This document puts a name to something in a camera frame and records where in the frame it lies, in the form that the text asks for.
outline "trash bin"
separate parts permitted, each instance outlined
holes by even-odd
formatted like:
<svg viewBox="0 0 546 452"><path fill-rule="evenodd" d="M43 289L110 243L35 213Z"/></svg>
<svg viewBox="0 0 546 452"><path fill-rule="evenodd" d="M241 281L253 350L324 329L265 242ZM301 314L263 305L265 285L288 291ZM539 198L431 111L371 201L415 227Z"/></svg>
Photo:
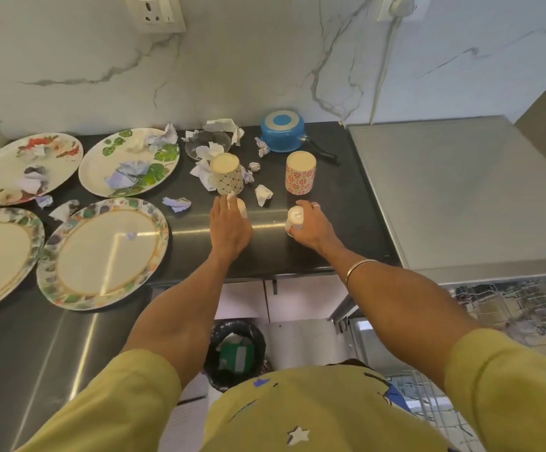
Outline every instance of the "trash bin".
<svg viewBox="0 0 546 452"><path fill-rule="evenodd" d="M210 385L225 392L262 374L265 350L265 337L258 327L244 320L225 320L210 333L204 373Z"/></svg>

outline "electrical outlet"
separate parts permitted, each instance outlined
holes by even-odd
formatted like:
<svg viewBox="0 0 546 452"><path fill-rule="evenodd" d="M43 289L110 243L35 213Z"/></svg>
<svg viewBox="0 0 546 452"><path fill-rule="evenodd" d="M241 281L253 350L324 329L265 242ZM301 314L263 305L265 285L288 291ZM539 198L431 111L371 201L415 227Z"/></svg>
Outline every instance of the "electrical outlet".
<svg viewBox="0 0 546 452"><path fill-rule="evenodd" d="M390 22L393 19L392 14L390 14L390 5L394 0L383 0L380 6L380 11L378 14L377 22ZM430 7L432 0L415 0L415 10L413 14L406 16L403 19L403 22L421 22L426 16L426 12Z"/></svg>
<svg viewBox="0 0 546 452"><path fill-rule="evenodd" d="M125 0L133 23L142 33L179 33L185 22L179 0Z"/></svg>

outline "shirt sleeve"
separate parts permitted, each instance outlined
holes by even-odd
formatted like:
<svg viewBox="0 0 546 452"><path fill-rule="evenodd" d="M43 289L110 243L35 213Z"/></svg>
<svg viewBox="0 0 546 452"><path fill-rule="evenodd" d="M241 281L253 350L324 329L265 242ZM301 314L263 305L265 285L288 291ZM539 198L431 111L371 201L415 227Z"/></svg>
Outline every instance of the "shirt sleeve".
<svg viewBox="0 0 546 452"><path fill-rule="evenodd" d="M496 330L451 350L445 388L488 452L546 451L546 357Z"/></svg>
<svg viewBox="0 0 546 452"><path fill-rule="evenodd" d="M124 352L19 452L156 451L180 396L179 376L163 357Z"/></svg>

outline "black garbage bag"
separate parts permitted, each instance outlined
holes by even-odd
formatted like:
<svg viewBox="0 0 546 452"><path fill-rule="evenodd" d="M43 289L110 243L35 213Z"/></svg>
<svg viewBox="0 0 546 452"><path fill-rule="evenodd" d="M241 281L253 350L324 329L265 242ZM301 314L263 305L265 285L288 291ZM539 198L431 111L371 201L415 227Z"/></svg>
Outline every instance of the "black garbage bag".
<svg viewBox="0 0 546 452"><path fill-rule="evenodd" d="M254 346L252 366L242 374L234 373L228 369L219 369L219 351L217 351L217 347L232 333L249 339ZM234 319L225 320L215 326L210 334L210 345L206 355L206 363L204 364L204 372L210 385L219 392L225 392L248 379L260 376L265 362L265 350L265 337L253 324Z"/></svg>

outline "power cord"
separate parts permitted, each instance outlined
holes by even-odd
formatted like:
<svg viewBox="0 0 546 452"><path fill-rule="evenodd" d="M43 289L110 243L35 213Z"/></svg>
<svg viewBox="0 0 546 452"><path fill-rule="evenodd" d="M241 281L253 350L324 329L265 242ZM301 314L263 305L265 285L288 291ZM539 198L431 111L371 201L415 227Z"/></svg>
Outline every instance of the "power cord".
<svg viewBox="0 0 546 452"><path fill-rule="evenodd" d="M378 76L378 80L375 84L374 102L371 106L371 117L369 118L369 124L373 125L375 110L378 108L378 99L380 98L380 92L386 75L388 74L388 66L390 65L390 56L392 55L392 48L394 47L394 41L397 39L398 27L403 21L403 17L413 14L415 10L415 0L394 0L390 5L390 14L394 16L390 24L390 30L386 37L386 44L384 45L384 58L382 59L382 71Z"/></svg>

